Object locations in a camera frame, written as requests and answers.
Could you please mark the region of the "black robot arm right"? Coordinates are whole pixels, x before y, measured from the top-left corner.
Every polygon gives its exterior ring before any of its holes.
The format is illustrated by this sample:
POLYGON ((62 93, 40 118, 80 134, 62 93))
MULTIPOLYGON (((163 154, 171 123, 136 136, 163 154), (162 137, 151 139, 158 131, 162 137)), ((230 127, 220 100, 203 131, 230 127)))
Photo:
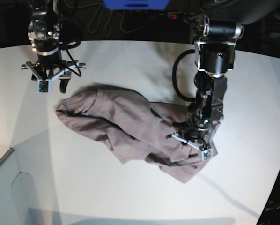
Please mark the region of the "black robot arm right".
POLYGON ((32 0, 28 39, 37 61, 27 61, 28 69, 37 83, 38 93, 51 93, 53 82, 60 81, 59 91, 65 93, 72 74, 81 76, 84 63, 74 60, 70 50, 81 44, 81 29, 63 11, 62 0, 32 0))

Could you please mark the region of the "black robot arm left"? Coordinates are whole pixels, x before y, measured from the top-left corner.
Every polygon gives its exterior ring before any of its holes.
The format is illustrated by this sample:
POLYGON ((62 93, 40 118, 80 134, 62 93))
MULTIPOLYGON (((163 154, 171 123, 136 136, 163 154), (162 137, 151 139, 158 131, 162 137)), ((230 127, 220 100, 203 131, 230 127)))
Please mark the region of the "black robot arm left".
POLYGON ((223 99, 227 90, 225 74, 233 70, 236 43, 245 25, 256 22, 280 7, 280 0, 213 0, 200 13, 187 15, 194 24, 194 49, 176 59, 172 69, 173 88, 179 98, 189 102, 184 122, 174 123, 172 138, 182 144, 205 150, 210 146, 216 126, 223 119, 223 99), (194 54, 197 73, 196 97, 183 95, 177 84, 177 68, 185 56, 194 54))

